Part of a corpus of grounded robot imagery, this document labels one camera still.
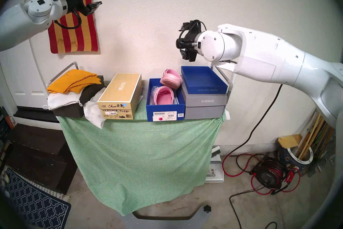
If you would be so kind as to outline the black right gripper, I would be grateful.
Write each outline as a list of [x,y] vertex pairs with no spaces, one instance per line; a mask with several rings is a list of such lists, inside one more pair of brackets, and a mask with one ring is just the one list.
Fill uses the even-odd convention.
[[176,48],[179,49],[184,60],[194,62],[198,54],[195,48],[197,47],[196,37],[201,33],[201,21],[184,22],[179,31]]

